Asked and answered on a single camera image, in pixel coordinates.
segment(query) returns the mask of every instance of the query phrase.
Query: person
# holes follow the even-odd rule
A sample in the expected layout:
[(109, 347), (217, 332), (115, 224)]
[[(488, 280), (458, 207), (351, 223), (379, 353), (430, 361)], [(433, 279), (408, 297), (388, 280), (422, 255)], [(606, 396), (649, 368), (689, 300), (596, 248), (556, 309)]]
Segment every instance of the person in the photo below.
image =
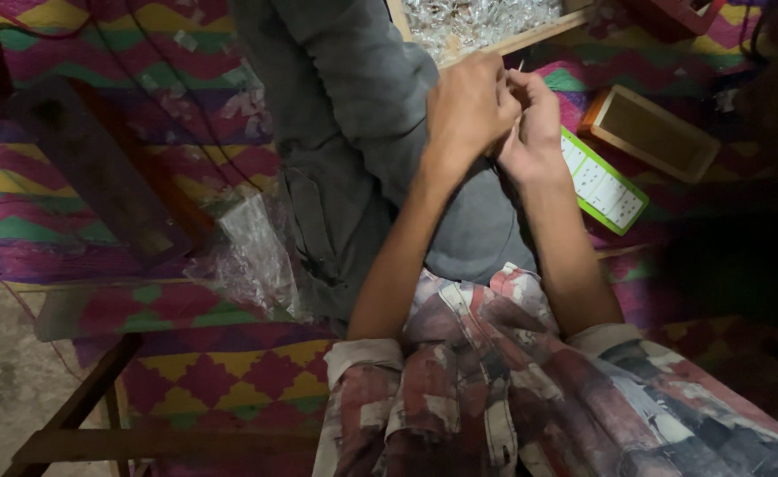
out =
[[(326, 296), (358, 291), (325, 357), (314, 475), (778, 475), (776, 421), (623, 322), (539, 75), (484, 53), (437, 75), (379, 0), (231, 8), (305, 261)], [(479, 157), (499, 139), (518, 208)], [(511, 242), (524, 242), (520, 214), (541, 276), (532, 247)], [(323, 246), (310, 227), (332, 232)], [(478, 263), (455, 265), (466, 259)]]

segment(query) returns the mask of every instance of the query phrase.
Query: hand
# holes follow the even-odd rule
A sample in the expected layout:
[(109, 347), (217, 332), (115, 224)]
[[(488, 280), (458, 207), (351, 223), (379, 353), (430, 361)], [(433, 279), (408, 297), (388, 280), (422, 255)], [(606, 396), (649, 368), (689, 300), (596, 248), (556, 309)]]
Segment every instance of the hand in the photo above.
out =
[(533, 218), (553, 202), (576, 207), (574, 183), (560, 148), (559, 100), (536, 73), (508, 71), (508, 85), (527, 109), (504, 143), (499, 163)]
[(496, 53), (472, 53), (442, 73), (427, 97), (430, 141), (420, 173), (452, 191), (489, 144), (510, 132), (521, 105)]

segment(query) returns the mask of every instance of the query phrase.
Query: gray pants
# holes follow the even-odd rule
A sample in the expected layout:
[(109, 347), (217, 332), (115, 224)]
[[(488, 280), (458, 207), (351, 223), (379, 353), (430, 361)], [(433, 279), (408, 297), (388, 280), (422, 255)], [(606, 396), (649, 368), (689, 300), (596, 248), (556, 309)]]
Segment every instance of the gray pants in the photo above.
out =
[[(438, 72), (381, 0), (230, 0), (283, 157), (278, 179), (313, 312), (346, 322), (404, 202), (427, 140)], [(535, 270), (516, 210), (480, 159), (426, 256), (436, 275), (488, 284), (506, 261)]]

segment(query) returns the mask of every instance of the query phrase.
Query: pink and green mat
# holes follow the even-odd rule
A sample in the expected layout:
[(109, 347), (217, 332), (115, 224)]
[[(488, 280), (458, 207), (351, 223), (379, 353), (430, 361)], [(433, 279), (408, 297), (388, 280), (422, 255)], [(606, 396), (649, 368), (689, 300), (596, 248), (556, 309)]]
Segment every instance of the pink and green mat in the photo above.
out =
[[(21, 21), (45, 31), (68, 30), (87, 17), (83, 0), (0, 1)], [(199, 109), (208, 114), (235, 166), (255, 182), (270, 183), (279, 162), (270, 138), (252, 126), (255, 120), (250, 121), (250, 114), (234, 110), (234, 104), (241, 103), (245, 92), (256, 89), (257, 83), (235, 54), (225, 0), (130, 3), (199, 104), (172, 94), (176, 79), (146, 44), (123, 2), (94, 2), (108, 41), (127, 69), (143, 84), (155, 87), (158, 99), (181, 117), (223, 165), (228, 179), (237, 182), (239, 176), (212, 146), (214, 140), (201, 123)], [(558, 93), (562, 122), (572, 131), (593, 91), (617, 83), (704, 126), (723, 142), (713, 166), (697, 185), (681, 184), (639, 161), (598, 150), (650, 197), (649, 209), (622, 238), (596, 232), (589, 224), (599, 249), (664, 244), (679, 232), (680, 224), (692, 218), (755, 212), (773, 203), (775, 182), (768, 160), (744, 131), (737, 126), (700, 124), (701, 98), (707, 86), (717, 76), (746, 68), (738, 47), (745, 15), (743, 2), (732, 0), (707, 36), (665, 45), (620, 11), (605, 9), (588, 29), (568, 31), (532, 48), (532, 63)], [(758, 16), (759, 8), (751, 8), (749, 23), (753, 25)], [(79, 38), (50, 42), (6, 28), (1, 19), (0, 25), (17, 87), (52, 74), (90, 82), (126, 116), (164, 173), (198, 203), (215, 200), (219, 176), (205, 159), (195, 158), (194, 139), (133, 87), (91, 28)], [(174, 40), (181, 30), (196, 40), (192, 51)], [(508, 62), (515, 60), (517, 65), (518, 58), (513, 55)], [(263, 107), (261, 101), (253, 106)], [(71, 280), (92, 283), (45, 288), (49, 295), (45, 313), (62, 319), (40, 322), (40, 337), (76, 339), (81, 364), (87, 366), (118, 333), (149, 332), (123, 378), (128, 424), (318, 431), (327, 395), (321, 358), (332, 340), (327, 329), (258, 322), (249, 310), (236, 309), (204, 287), (174, 281), (181, 278), (180, 263), (141, 273), (50, 166), (33, 138), (5, 120), (0, 120), (0, 167), (0, 279), (37, 285)], [(639, 251), (607, 258), (605, 265), (629, 322), (687, 356), (707, 356), (703, 362), (713, 363), (718, 374), (725, 372), (722, 363), (730, 363), (730, 356), (752, 352), (753, 333), (776, 333), (746, 329), (755, 325), (741, 318), (697, 315), (654, 279), (651, 262)], [(97, 285), (116, 279), (132, 284)], [(764, 386), (778, 390), (778, 372), (764, 375), (768, 377), (762, 381)], [(766, 392), (748, 391), (751, 396)], [(233, 464), (226, 469), (212, 469), (208, 464), (160, 462), (158, 469), (163, 475), (306, 475), (311, 456)]]

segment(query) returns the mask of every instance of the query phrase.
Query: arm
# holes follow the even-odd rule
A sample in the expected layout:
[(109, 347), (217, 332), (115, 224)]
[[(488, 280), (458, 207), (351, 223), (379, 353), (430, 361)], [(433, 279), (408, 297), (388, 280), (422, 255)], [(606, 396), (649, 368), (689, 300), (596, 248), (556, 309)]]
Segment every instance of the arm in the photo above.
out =
[(497, 54), (471, 54), (445, 71), (428, 95), (430, 141), (357, 297), (350, 341), (401, 337), (448, 198), (480, 152), (507, 133), (521, 114), (521, 105), (506, 89), (505, 74)]
[(521, 196), (539, 251), (543, 287), (564, 335), (621, 323), (619, 302), (604, 279), (583, 227), (574, 184), (560, 149), (559, 100), (535, 73), (510, 71), (525, 110), (499, 161)]

